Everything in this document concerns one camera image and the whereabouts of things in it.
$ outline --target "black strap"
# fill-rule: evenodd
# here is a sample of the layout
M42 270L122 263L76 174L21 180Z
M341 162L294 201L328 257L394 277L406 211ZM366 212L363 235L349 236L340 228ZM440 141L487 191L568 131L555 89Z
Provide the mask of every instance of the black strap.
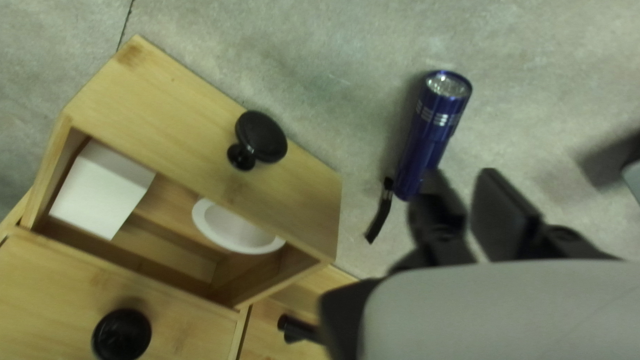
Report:
M391 210L391 199L393 199L394 197L394 180L390 177L385 177L384 185L385 188L382 191L378 213L373 219L371 226L369 226L369 230L364 234L364 237L370 244L373 243L373 240L375 240L378 237L378 234L380 234L382 225L384 225L385 221L387 221L387 216L389 215L389 211Z

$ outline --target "drawer front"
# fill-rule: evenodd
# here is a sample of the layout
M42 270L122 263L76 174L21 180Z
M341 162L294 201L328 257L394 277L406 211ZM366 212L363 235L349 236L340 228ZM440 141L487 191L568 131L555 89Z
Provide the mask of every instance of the drawer front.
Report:
M93 359L95 326L123 307L150 320L142 360L228 359L237 351L243 321L237 329L235 311L22 229L0 246L3 359Z

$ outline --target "open drawer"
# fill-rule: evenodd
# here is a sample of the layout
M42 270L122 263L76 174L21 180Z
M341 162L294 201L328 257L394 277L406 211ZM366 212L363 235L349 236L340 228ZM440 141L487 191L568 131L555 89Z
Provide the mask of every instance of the open drawer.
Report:
M242 172L227 159L245 110L141 37L133 37L58 117L20 225L121 266L242 308L335 259L340 177L289 142L284 159ZM157 172L111 241L49 216L82 146L96 139ZM286 241L244 255L191 219L211 199Z
M151 325L144 359L235 360L233 311L18 227L0 245L3 359L93 359L92 334L117 309Z

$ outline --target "wooden panel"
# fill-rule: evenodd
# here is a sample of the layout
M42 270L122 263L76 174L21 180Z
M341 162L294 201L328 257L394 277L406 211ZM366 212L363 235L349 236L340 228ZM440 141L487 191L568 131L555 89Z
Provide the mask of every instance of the wooden panel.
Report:
M309 341L286 344L276 324L282 314L317 323L317 301L326 291L357 281L332 265L255 303L250 311L239 360L330 360L325 349Z
M68 173L86 139L85 134L71 127L68 116L61 114L58 117L20 225L31 229L48 212L52 198L62 186L61 180Z
M317 321L318 300L329 290L356 282L358 279L329 265L273 294L271 298L297 317Z
M118 230L111 244L207 283L216 269L215 261L176 246L130 220Z
M121 307L143 311L145 359L227 359L239 314L56 241L14 228L0 247L0 354L93 359L93 328Z
M176 244L210 258L221 259L231 251L216 245L204 236L193 223L191 210L200 196L171 181L162 174L156 175L151 186L133 213L155 224L161 225L181 236Z
M282 332L276 326L284 313L287 308L271 299L252 306L238 360L330 360L321 345L309 341L290 345L284 342Z
M325 261L335 258L341 181L289 142L273 165L236 170L227 148L244 112L141 37L63 110L72 125Z
M29 194L31 194L31 189L29 189L29 191L27 191L24 196L22 196L20 201L18 201L13 209L9 211L9 214L5 216L4 220L0 222L0 241L3 240L7 230L18 224L18 221L20 221L20 219L22 218L24 208L26 207L27 201L29 200Z
M240 347L242 346L242 342L244 341L246 323L249 320L249 309L250 307L244 307L240 309L240 316L238 318L236 331L234 332L234 339L231 342L231 351L229 352L227 360L237 360Z
M45 236L73 246L76 249L99 256L130 270L174 285L177 288L189 291L199 296L205 296L209 290L210 280L203 281L186 275L166 264L156 263L145 256L141 256L132 250L140 251L140 248L127 250L117 247L110 241L105 241L72 225L60 220L47 218L42 222L39 230Z
M212 289L208 298L228 307L246 307L318 271L326 264L290 245L273 256Z

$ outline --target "flashlight lens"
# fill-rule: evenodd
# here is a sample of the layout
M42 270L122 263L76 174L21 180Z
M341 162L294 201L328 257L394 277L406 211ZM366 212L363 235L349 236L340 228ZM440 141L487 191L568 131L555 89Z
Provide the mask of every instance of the flashlight lens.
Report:
M427 87L441 96L466 97L471 94L471 89L467 84L447 74L436 74L427 79Z

